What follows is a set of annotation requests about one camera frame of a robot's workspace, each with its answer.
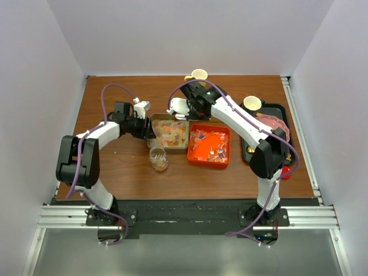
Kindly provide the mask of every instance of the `wooden table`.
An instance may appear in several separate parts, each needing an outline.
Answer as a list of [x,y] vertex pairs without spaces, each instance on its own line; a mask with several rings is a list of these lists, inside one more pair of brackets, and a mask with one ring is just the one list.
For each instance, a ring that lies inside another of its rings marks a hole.
[[[295,126],[279,76],[210,76],[209,81],[221,86],[241,103],[247,95],[255,95],[269,103],[287,108],[296,150],[301,155],[299,169],[288,180],[281,181],[281,197],[313,197],[313,191],[302,157]],[[80,106],[74,134],[97,125],[103,118],[101,90],[114,82],[131,89],[142,101],[150,101],[152,113],[165,113],[172,90],[183,82],[183,76],[89,77]],[[180,91],[175,95],[183,97]],[[115,101],[132,102],[123,89],[109,87],[105,93],[106,110],[114,109]],[[186,154],[169,155],[169,167],[163,173],[152,169],[147,142],[124,135],[100,152],[100,178],[117,199],[157,198],[256,198],[256,175],[243,159],[240,136],[232,132],[231,161],[225,170],[191,166]],[[66,197],[68,187],[61,183],[58,200]]]

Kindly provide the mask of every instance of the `yellow mug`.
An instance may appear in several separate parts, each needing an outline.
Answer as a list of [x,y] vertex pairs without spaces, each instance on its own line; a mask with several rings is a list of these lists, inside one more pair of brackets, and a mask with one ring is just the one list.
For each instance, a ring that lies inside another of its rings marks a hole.
[[[193,70],[193,72],[191,73],[190,76],[185,76],[184,77],[184,81],[188,81],[190,80],[191,78],[195,78],[195,79],[207,79],[208,77],[208,73],[203,70],[203,69],[195,69]],[[206,83],[205,82],[200,82],[200,84],[202,86],[206,86]]]

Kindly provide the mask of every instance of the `black baking pan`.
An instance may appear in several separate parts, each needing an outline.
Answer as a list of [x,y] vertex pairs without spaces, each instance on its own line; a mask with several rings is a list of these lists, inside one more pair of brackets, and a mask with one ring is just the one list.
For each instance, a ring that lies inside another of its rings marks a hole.
[[[280,105],[279,103],[264,103],[262,105],[262,107],[259,109],[258,113],[262,113],[262,114],[266,114],[266,115],[271,115],[271,116],[275,116],[279,119],[282,119],[282,121],[285,122],[286,126],[290,129],[289,127],[289,121],[288,121],[288,115],[286,114],[286,109],[283,105]],[[252,154],[250,154],[249,152],[247,152],[247,147],[249,146],[249,144],[242,139],[242,144],[243,144],[243,156],[244,159],[249,163],[251,158],[252,158]],[[293,143],[293,138],[292,138],[292,132],[290,131],[290,141],[289,144],[292,145],[294,147],[294,143]],[[293,152],[290,152],[289,149],[287,149],[287,154],[291,154],[291,161],[290,160],[285,160],[285,165],[292,165],[295,162],[295,155]]]

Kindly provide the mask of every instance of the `glass jar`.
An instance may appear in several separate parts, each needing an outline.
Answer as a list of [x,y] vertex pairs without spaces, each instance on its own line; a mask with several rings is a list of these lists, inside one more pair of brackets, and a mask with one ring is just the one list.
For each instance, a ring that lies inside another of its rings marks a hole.
[[152,167],[156,171],[164,171],[167,169],[168,161],[166,160],[166,152],[162,147],[151,148],[149,159],[151,160]]

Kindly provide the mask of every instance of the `pink scalloped plate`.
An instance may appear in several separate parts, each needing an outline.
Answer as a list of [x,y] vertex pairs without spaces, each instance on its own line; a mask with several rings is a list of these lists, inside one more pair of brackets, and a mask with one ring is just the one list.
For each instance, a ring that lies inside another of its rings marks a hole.
[[290,141],[290,131],[289,128],[286,126],[285,122],[281,119],[271,116],[271,115],[261,115],[259,117],[255,117],[258,121],[264,123],[265,125],[268,125],[272,129],[282,128],[283,131],[286,133],[286,141]]

